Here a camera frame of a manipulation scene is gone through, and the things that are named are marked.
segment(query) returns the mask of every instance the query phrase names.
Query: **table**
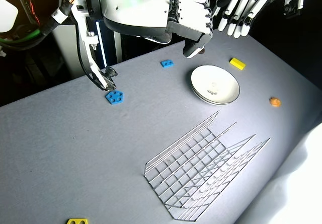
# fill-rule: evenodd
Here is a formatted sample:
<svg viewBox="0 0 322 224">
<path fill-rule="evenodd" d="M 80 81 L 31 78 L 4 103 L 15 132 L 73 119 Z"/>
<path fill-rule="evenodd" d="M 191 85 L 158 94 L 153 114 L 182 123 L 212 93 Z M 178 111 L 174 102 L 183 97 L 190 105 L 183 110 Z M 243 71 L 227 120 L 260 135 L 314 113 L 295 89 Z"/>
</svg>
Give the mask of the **table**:
<svg viewBox="0 0 322 224">
<path fill-rule="evenodd" d="M 218 133 L 230 143 L 256 134 L 271 141 L 197 223 L 233 223 L 322 111 L 322 92 L 251 37 L 215 32 L 205 54 L 186 59 L 178 43 L 115 66 L 124 102 L 82 77 L 0 108 L 0 217 L 5 223 L 185 223 L 173 220 L 143 177 L 145 163 L 220 110 Z M 240 71 L 229 64 L 237 57 Z M 160 61 L 172 59 L 174 67 Z M 191 71 L 214 64 L 232 73 L 239 98 L 201 101 Z M 281 108 L 269 104 L 271 96 Z"/>
</svg>

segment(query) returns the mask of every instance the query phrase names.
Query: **yellow block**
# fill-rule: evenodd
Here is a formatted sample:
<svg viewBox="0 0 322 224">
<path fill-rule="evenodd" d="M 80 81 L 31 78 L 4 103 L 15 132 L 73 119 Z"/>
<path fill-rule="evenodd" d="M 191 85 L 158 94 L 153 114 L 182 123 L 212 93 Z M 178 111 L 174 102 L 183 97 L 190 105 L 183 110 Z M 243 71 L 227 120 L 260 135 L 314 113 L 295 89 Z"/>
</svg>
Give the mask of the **yellow block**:
<svg viewBox="0 0 322 224">
<path fill-rule="evenodd" d="M 67 224 L 88 224 L 87 219 L 69 219 Z"/>
<path fill-rule="evenodd" d="M 245 63 L 241 62 L 239 59 L 236 59 L 236 58 L 232 58 L 232 59 L 231 59 L 231 61 L 230 61 L 230 63 L 231 63 L 233 66 L 235 66 L 235 67 L 237 67 L 238 69 L 240 69 L 240 70 L 243 70 L 243 69 L 245 68 L 245 66 L 246 66 L 246 64 L 245 64 Z"/>
</svg>

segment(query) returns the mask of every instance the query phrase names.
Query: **blue pentagon piece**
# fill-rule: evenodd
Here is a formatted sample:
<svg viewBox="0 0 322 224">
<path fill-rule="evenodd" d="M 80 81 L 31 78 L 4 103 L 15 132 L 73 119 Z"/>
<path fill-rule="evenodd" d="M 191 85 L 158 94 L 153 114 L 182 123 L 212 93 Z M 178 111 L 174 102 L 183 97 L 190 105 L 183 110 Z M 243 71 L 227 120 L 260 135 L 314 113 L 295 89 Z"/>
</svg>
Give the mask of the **blue pentagon piece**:
<svg viewBox="0 0 322 224">
<path fill-rule="evenodd" d="M 172 60 L 167 59 L 167 60 L 161 61 L 161 65 L 163 66 L 163 68 L 168 68 L 168 67 L 174 66 L 175 64 L 173 63 Z"/>
<path fill-rule="evenodd" d="M 106 99 L 112 104 L 118 104 L 123 102 L 123 92 L 113 91 L 106 95 Z"/>
</svg>

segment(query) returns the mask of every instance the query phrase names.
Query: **metal wire basket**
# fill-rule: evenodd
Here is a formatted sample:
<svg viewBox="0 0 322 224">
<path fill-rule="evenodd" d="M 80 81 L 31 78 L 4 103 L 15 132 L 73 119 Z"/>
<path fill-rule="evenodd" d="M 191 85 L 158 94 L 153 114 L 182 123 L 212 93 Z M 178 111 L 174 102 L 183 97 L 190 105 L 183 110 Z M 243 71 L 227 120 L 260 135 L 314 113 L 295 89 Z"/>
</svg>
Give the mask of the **metal wire basket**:
<svg viewBox="0 0 322 224">
<path fill-rule="evenodd" d="M 196 221 L 270 140 L 242 153 L 255 135 L 230 147 L 209 129 L 219 112 L 193 128 L 145 165 L 144 176 L 174 219 Z"/>
</svg>

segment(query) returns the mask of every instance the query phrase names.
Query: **small orange ball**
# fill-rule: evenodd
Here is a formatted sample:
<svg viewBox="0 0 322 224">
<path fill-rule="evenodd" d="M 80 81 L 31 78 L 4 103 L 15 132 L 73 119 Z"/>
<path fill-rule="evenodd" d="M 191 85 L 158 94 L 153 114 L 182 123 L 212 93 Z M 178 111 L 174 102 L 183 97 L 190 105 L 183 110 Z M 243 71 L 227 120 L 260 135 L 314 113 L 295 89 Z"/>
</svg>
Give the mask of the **small orange ball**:
<svg viewBox="0 0 322 224">
<path fill-rule="evenodd" d="M 273 107 L 280 107 L 281 106 L 281 101 L 276 97 L 271 97 L 270 103 Z"/>
</svg>

